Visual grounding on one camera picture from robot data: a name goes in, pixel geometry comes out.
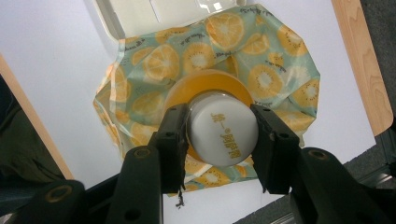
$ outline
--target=lemon slice print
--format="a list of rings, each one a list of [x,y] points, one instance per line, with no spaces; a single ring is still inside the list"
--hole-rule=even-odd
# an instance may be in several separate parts
[[[298,111],[277,110],[275,112],[294,132],[306,130],[315,119]]]
[[[233,55],[225,60],[225,64],[227,67],[227,72],[230,73],[230,75],[238,77],[239,64]]]
[[[177,52],[168,44],[160,45],[143,61],[145,74],[157,81],[175,78],[179,72]]]
[[[183,53],[186,73],[209,68],[215,64],[215,53],[206,43],[191,43]]]
[[[116,102],[126,102],[131,94],[132,83],[127,80],[120,65],[116,68],[112,78],[110,99]]]
[[[140,36],[138,36],[138,35],[137,36],[133,36],[133,37],[128,37],[128,38],[125,38],[125,39],[121,39],[120,42],[124,42],[125,44],[130,44],[130,43],[136,41],[139,37]]]
[[[291,97],[299,106],[316,108],[318,106],[318,94],[319,80],[314,78],[295,91]]]
[[[231,183],[230,178],[216,167],[210,168],[203,175],[195,178],[194,181],[201,183],[208,188]]]
[[[186,188],[184,192],[191,192],[199,189],[198,185],[194,183],[187,183],[184,185],[184,187]]]
[[[222,49],[232,49],[245,34],[244,22],[239,15],[221,13],[207,18],[206,30],[212,42]]]
[[[128,112],[121,109],[116,109],[115,116],[116,119],[121,123],[126,123],[130,120]]]
[[[158,91],[152,91],[138,97],[132,104],[132,111],[148,118],[159,117],[163,106],[163,96]]]
[[[278,52],[272,52],[268,54],[268,60],[271,63],[283,66],[283,64],[285,63],[283,60],[283,54],[282,53],[278,53]]]
[[[252,166],[253,164],[254,164],[254,161],[253,161],[253,159],[251,158],[251,155],[249,156],[249,157],[247,157],[245,160],[244,160],[244,166]]]
[[[187,155],[185,163],[185,169],[187,174],[201,175],[202,172],[208,169],[208,167],[210,167],[210,165],[192,158],[191,155]]]
[[[131,126],[131,135],[133,137],[133,143],[136,147],[138,146],[146,146],[149,143],[149,139],[151,138],[154,132],[157,132],[158,128],[148,125],[143,125],[135,122]]]
[[[111,141],[113,141],[114,144],[119,145],[120,139],[119,134],[117,133],[117,128],[114,125],[107,125],[106,131],[110,135]]]
[[[256,16],[256,25],[267,24],[265,19],[259,15]]]
[[[247,88],[256,98],[276,96],[282,87],[283,83],[274,69],[264,64],[258,64],[250,70]]]
[[[170,29],[167,29],[167,30],[163,30],[163,31],[157,32],[155,34],[155,39],[157,40],[158,43],[163,44],[172,35],[181,35],[181,34],[184,34],[184,33],[188,32],[189,30],[190,29],[188,27],[174,27],[174,28],[170,28]]]
[[[240,165],[235,165],[235,169],[241,175],[242,178],[248,176],[248,172],[247,172],[246,167],[240,166]]]
[[[105,71],[106,76],[102,79],[98,90],[96,91],[96,94],[102,94],[100,93],[109,82],[111,82],[111,71],[113,70],[114,67],[114,63],[112,63],[111,65],[109,65]]]
[[[148,47],[136,52],[134,56],[131,58],[132,65],[137,65],[138,63],[140,63],[140,61],[142,61],[146,56],[148,56],[153,50],[154,47]]]
[[[304,41],[285,25],[282,25],[277,31],[277,38],[285,51],[291,56],[302,56],[308,52]]]
[[[270,48],[270,41],[266,35],[254,34],[248,41],[246,46],[242,49],[246,54],[262,54]]]

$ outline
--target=dark floor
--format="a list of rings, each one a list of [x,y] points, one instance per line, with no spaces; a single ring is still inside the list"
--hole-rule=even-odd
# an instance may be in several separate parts
[[[64,178],[0,75],[0,217],[30,201],[38,189]]]
[[[386,85],[393,114],[396,114],[396,1],[361,0],[375,54]],[[348,162],[346,168],[357,179],[396,161],[396,134],[392,129],[375,138],[376,146]],[[381,184],[381,188],[394,188],[394,178]],[[272,223],[290,214],[289,196],[239,220],[236,224]]]

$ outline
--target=white surface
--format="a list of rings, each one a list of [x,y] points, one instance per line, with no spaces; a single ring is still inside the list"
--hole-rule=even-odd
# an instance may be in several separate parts
[[[244,161],[259,136],[256,117],[249,107],[219,92],[201,95],[193,102],[187,126],[195,151],[203,161],[215,166]]]
[[[341,162],[375,144],[331,1],[262,0],[299,34],[321,73],[318,119],[306,133]],[[120,169],[92,99],[116,58],[92,1],[0,0],[0,52],[75,178],[90,187]],[[165,223],[232,223],[271,202],[258,181],[164,198]]]

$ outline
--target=wooden board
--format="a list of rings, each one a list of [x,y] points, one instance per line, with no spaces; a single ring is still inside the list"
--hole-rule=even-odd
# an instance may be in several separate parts
[[[46,145],[47,149],[49,150],[49,154],[55,160],[56,164],[58,165],[64,177],[66,179],[73,179],[73,175],[70,172],[69,168],[67,167],[66,163],[64,162],[64,158],[59,153],[58,148],[53,143],[50,134],[47,132],[47,129],[43,125],[43,122],[41,122],[40,117],[35,112],[35,109],[30,104],[26,94],[21,88],[20,83],[15,78],[11,69],[8,67],[6,60],[3,58],[1,54],[0,54],[0,74],[2,75],[7,85],[12,89],[12,93],[17,98],[27,118],[32,122],[33,126],[35,127],[35,130],[37,131],[43,143]]]
[[[346,51],[358,83],[374,136],[393,122],[393,113],[382,79],[360,0],[332,0]]]

